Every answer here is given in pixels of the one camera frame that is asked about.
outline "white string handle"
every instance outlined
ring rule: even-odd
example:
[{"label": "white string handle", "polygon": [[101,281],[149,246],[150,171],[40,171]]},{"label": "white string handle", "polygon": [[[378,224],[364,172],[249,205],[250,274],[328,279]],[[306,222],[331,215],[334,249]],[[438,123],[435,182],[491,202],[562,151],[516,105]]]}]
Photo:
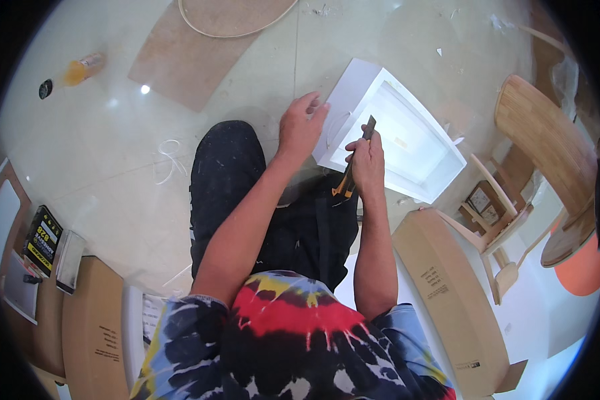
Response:
[{"label": "white string handle", "polygon": [[[165,150],[162,149],[162,146],[164,146],[167,143],[176,143],[177,147],[174,151],[172,152],[167,152]],[[171,171],[169,171],[169,174],[167,175],[167,178],[165,178],[164,180],[162,180],[161,182],[156,183],[156,185],[161,185],[163,183],[165,183],[167,180],[169,180],[169,178],[171,178],[171,176],[173,175],[173,171],[177,168],[178,171],[180,171],[180,173],[183,173],[184,176],[188,176],[187,175],[187,171],[184,168],[184,165],[182,165],[182,163],[180,162],[180,160],[173,158],[172,155],[176,154],[178,152],[178,149],[180,148],[180,142],[175,140],[175,139],[167,139],[165,141],[163,141],[162,143],[160,143],[160,146],[158,146],[158,152],[164,156],[167,156],[168,158],[171,159]],[[155,163],[153,163],[153,181],[155,182]]]},{"label": "white string handle", "polygon": [[185,11],[184,11],[184,6],[182,5],[183,0],[178,0],[178,7],[180,9],[180,14],[182,15],[182,18],[184,19],[184,22],[187,23],[187,25],[189,25],[194,31],[198,32],[200,35],[204,35],[204,36],[208,36],[210,38],[216,38],[216,39],[231,39],[231,38],[241,38],[243,36],[249,36],[252,35],[254,33],[263,31],[264,29],[272,26],[273,24],[275,24],[277,21],[281,20],[282,17],[284,17],[289,10],[291,10],[291,8],[296,5],[297,0],[294,1],[289,8],[283,12],[278,18],[276,18],[275,20],[273,20],[272,22],[268,23],[267,25],[263,26],[262,28],[258,28],[254,31],[248,32],[248,33],[241,33],[240,35],[234,35],[234,36],[216,36],[216,35],[211,35],[210,33],[206,33],[206,32],[202,32],[200,29],[196,28],[195,26],[193,26],[193,24],[191,23],[191,21],[189,21],[189,19],[187,18]]}]

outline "orange object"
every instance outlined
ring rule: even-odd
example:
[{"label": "orange object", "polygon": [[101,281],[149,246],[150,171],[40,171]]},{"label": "orange object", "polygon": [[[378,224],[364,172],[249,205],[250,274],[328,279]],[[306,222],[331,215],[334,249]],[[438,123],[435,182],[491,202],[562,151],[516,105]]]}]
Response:
[{"label": "orange object", "polygon": [[597,291],[600,288],[598,236],[593,234],[578,252],[553,270],[562,286],[576,296],[588,296]]},{"label": "orange object", "polygon": [[46,99],[53,89],[76,86],[85,79],[96,75],[104,67],[104,61],[104,55],[99,52],[89,54],[77,61],[71,61],[63,72],[42,82],[38,90],[40,99]]}]

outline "tie-dye t-shirt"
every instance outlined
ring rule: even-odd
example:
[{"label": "tie-dye t-shirt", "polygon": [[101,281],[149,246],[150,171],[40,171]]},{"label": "tie-dye t-shirt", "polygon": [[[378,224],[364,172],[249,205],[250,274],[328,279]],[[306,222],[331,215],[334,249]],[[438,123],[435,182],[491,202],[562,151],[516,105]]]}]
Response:
[{"label": "tie-dye t-shirt", "polygon": [[170,300],[132,399],[455,399],[413,307],[367,321],[292,271],[250,276],[231,309]]}]

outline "round wooden tabletop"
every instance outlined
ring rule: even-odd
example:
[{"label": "round wooden tabletop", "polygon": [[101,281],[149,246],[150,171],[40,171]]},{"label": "round wooden tabletop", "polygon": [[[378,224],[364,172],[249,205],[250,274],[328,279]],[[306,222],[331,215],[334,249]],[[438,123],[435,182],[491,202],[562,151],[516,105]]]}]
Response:
[{"label": "round wooden tabletop", "polygon": [[545,268],[555,267],[567,260],[581,249],[596,230],[593,207],[589,207],[567,230],[563,230],[568,219],[569,216],[565,215],[544,245],[540,264]]}]

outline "hand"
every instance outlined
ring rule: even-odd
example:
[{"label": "hand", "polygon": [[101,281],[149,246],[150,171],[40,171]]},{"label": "hand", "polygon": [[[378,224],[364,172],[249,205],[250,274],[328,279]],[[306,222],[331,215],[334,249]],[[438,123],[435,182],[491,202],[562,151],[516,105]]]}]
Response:
[{"label": "hand", "polygon": [[295,169],[300,168],[311,155],[331,108],[329,103],[323,103],[319,107],[319,96],[320,92],[311,92],[293,100],[280,118],[280,145],[276,158],[284,160]]},{"label": "hand", "polygon": [[345,161],[349,162],[353,157],[353,181],[362,201],[375,196],[384,197],[384,151],[380,133],[374,131],[370,142],[360,138],[346,145],[345,149],[355,150],[356,156],[350,154]]}]

